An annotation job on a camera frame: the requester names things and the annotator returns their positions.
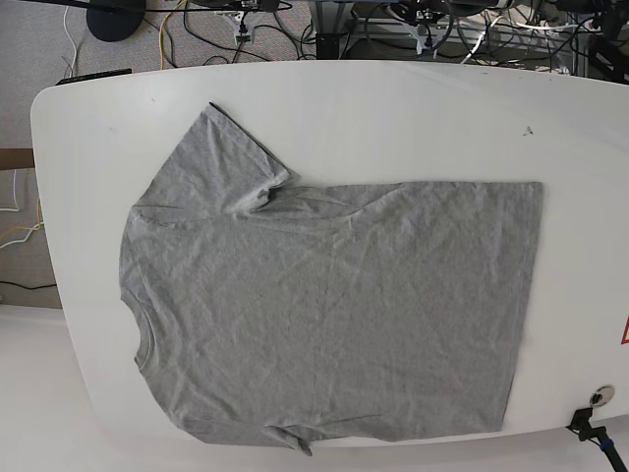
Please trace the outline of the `grey T-shirt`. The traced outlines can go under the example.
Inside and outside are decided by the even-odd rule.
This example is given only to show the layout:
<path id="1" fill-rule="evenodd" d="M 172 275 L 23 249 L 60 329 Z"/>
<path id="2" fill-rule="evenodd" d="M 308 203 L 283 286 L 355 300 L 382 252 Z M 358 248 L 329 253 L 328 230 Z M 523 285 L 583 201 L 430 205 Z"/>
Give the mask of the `grey T-shirt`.
<path id="1" fill-rule="evenodd" d="M 303 453 L 499 431 L 543 185 L 290 179 L 208 105 L 131 207 L 121 298 L 169 420 Z"/>

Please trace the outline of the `black flat device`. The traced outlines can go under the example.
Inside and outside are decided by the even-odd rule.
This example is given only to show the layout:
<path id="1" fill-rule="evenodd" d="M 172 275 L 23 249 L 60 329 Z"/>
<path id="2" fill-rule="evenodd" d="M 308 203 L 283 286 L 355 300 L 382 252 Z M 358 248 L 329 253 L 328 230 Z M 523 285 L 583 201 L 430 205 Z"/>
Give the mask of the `black flat device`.
<path id="1" fill-rule="evenodd" d="M 85 74 L 85 75 L 81 75 L 77 77 L 62 79 L 55 86 L 62 86 L 62 85 L 80 83 L 80 82 L 87 82 L 87 81 L 93 81 L 93 80 L 99 80 L 99 79 L 125 76 L 125 75 L 132 74 L 132 72 L 133 71 L 131 68 L 126 68 L 126 69 L 118 69 L 118 70 L 112 70 L 112 71 L 106 71 L 106 72 L 100 72 L 100 73 Z"/>

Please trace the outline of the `round dark stand base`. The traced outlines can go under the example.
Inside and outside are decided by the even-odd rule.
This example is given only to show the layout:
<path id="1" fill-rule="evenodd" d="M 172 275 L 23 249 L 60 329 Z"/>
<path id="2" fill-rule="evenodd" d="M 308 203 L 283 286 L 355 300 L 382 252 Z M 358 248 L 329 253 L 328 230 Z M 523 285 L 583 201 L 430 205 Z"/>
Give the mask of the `round dark stand base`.
<path id="1" fill-rule="evenodd" d="M 91 0 L 86 11 L 87 28 L 100 41 L 122 41 L 139 28 L 143 22 L 145 8 L 144 0 Z"/>

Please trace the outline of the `red warning sticker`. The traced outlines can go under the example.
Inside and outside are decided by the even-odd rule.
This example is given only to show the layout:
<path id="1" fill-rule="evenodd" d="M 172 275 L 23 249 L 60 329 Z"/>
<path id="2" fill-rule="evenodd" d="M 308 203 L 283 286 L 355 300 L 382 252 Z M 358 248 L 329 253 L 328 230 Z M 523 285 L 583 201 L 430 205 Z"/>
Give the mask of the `red warning sticker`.
<path id="1" fill-rule="evenodd" d="M 620 343 L 621 345 L 629 343 L 629 317 L 627 317 L 627 320 L 625 322 Z"/>

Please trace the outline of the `round silver table grommet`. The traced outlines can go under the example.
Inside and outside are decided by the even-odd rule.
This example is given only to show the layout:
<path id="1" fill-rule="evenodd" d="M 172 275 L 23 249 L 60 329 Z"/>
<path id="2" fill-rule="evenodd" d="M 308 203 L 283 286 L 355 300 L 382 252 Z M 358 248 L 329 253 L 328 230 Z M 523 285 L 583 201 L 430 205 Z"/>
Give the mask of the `round silver table grommet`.
<path id="1" fill-rule="evenodd" d="M 613 384 L 605 384 L 599 387 L 590 397 L 590 405 L 599 408 L 606 405 L 614 396 L 615 387 Z"/>

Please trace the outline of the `black table leg post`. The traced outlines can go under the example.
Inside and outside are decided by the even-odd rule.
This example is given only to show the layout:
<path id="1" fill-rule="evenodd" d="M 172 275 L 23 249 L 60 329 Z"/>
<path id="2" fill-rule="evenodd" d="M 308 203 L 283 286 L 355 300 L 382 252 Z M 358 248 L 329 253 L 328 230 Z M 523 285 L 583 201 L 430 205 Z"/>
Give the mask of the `black table leg post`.
<path id="1" fill-rule="evenodd" d="M 315 31 L 317 60 L 336 60 L 340 57 L 340 42 L 351 16 L 353 2 L 312 1 L 309 3 Z"/>

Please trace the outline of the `aluminium frame rail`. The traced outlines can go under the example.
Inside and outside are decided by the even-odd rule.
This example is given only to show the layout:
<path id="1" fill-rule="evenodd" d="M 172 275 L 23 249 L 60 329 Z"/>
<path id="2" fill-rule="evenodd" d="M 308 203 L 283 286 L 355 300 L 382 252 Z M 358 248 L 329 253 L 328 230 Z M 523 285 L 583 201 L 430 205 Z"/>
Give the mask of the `aluminium frame rail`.
<path id="1" fill-rule="evenodd" d="M 575 24 L 534 26 L 500 14 L 497 17 L 475 16 L 468 19 L 444 18 L 435 24 L 408 25 L 393 18 L 360 18 L 353 27 L 352 37 L 370 43 L 400 47 L 419 54 L 446 44 L 460 44 L 473 49 L 491 47 L 554 46 L 569 37 Z"/>

